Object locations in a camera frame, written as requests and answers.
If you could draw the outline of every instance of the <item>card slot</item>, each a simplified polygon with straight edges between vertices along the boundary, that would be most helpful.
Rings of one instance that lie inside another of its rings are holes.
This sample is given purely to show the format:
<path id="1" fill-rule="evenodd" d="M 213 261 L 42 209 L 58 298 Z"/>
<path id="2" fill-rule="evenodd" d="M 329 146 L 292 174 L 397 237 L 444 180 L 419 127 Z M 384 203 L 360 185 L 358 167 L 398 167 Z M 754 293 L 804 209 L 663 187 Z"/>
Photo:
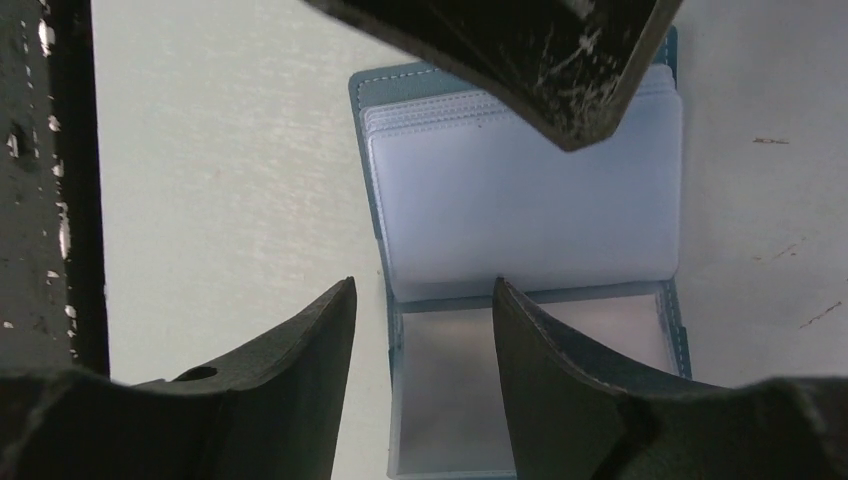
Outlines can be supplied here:
<path id="1" fill-rule="evenodd" d="M 671 278 L 681 142 L 676 94 L 634 99 L 612 138 L 574 153 L 511 113 L 370 136 L 394 295 L 484 295 L 498 275 L 524 290 Z"/>
<path id="2" fill-rule="evenodd" d="M 676 91 L 673 89 L 668 89 L 665 87 L 656 86 L 654 88 L 646 88 L 639 95 L 634 96 L 633 101 L 637 99 L 644 99 L 647 97 L 655 96 L 655 95 L 677 95 Z M 465 119 L 465 118 L 483 118 L 488 115 L 499 115 L 504 113 L 512 113 L 505 105 L 502 103 L 493 103 L 481 105 L 475 108 L 459 108 L 459 109 L 448 109 L 443 111 L 432 111 L 429 113 L 421 113 L 416 114 L 415 116 L 398 116 L 397 118 L 393 118 L 391 120 L 384 121 L 371 121 L 364 125 L 364 135 L 369 137 L 370 135 L 377 132 L 384 132 L 394 129 L 402 129 L 406 127 L 413 126 L 425 126 L 431 124 L 438 124 L 441 122 L 451 122 L 455 120 Z"/>
<path id="3" fill-rule="evenodd" d="M 642 79 L 636 95 L 649 89 L 675 88 L 674 76 L 668 65 L 656 64 L 648 68 Z M 482 90 L 465 91 L 447 95 L 438 95 L 426 99 L 398 102 L 389 105 L 379 105 L 363 109 L 365 122 L 377 118 L 388 118 L 395 115 L 418 114 L 442 109 L 450 110 L 462 106 L 473 106 L 481 103 L 501 103 L 494 96 Z"/>
<path id="4" fill-rule="evenodd" d="M 673 373 L 657 295 L 542 304 L 563 323 L 653 368 Z M 490 308 L 404 313 L 395 372 L 394 478 L 509 474 Z"/>
<path id="5" fill-rule="evenodd" d="M 405 119 L 415 119 L 422 118 L 431 115 L 444 115 L 451 114 L 456 112 L 463 112 L 481 108 L 488 108 L 492 106 L 503 107 L 503 103 L 495 100 L 489 99 L 487 101 L 481 101 L 479 103 L 457 103 L 457 104 L 445 104 L 440 106 L 439 108 L 431 108 L 431 109 L 421 109 L 414 111 L 406 111 L 401 110 L 402 113 L 395 113 L 393 115 L 382 115 L 382 116 L 372 116 L 371 118 L 365 120 L 366 123 L 374 123 L 374 122 L 385 122 L 385 121 L 397 121 L 397 120 L 405 120 Z"/>

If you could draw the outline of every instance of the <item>metal jaw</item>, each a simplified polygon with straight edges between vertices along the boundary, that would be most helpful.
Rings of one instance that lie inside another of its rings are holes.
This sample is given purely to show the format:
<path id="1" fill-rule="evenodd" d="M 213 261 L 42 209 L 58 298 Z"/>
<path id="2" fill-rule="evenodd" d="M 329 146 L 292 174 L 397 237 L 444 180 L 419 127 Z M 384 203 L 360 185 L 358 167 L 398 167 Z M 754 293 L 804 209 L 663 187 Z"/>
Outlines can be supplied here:
<path id="1" fill-rule="evenodd" d="M 494 329 L 522 480 L 848 476 L 844 380 L 735 391 L 684 380 L 566 326 L 502 279 Z"/>
<path id="2" fill-rule="evenodd" d="M 355 316 L 348 278 L 171 382 L 0 370 L 0 478 L 329 479 Z"/>
<path id="3" fill-rule="evenodd" d="M 682 0 L 305 0 L 497 96 L 560 148 L 615 131 Z"/>

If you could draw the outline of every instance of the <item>white table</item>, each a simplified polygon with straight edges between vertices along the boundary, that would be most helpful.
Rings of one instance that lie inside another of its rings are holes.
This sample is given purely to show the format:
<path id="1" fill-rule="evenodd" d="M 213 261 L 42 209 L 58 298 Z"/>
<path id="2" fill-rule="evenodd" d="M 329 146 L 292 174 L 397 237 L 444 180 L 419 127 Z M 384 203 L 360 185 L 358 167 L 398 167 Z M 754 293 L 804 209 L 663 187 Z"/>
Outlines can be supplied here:
<path id="1" fill-rule="evenodd" d="M 347 79 L 410 58 L 297 0 L 94 17 L 114 378 L 172 378 L 353 275 L 334 478 L 383 478 L 384 293 Z M 848 372 L 847 19 L 843 0 L 686 0 L 676 21 L 699 380 Z"/>

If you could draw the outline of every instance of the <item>light blue leather wallet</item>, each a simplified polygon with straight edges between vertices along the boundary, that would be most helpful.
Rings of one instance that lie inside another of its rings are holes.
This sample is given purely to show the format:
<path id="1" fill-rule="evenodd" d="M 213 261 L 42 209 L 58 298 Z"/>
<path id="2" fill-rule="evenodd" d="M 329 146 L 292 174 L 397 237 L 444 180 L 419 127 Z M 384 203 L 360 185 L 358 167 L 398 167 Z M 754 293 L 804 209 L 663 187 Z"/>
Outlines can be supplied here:
<path id="1" fill-rule="evenodd" d="M 491 325 L 498 276 L 610 348 L 691 378 L 673 279 L 676 45 L 672 29 L 615 135 L 573 153 L 427 64 L 351 78 L 386 280 L 392 478 L 514 478 Z"/>

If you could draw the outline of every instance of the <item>scratched black paint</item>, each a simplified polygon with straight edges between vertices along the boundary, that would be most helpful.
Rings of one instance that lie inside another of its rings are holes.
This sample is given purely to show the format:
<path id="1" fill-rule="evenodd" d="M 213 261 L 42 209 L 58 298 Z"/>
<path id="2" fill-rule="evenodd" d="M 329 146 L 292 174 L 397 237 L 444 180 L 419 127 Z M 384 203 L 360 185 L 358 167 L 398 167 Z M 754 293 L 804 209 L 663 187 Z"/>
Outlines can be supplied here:
<path id="1" fill-rule="evenodd" d="M 93 57 L 90 42 L 73 34 L 80 15 L 88 16 L 85 0 L 0 2 L 0 366 L 108 373 Z M 49 56 L 42 20 L 54 32 Z M 64 177 L 54 173 L 59 161 Z"/>
<path id="2" fill-rule="evenodd" d="M 488 90 L 564 150 L 609 137 L 682 0 L 305 0 Z"/>

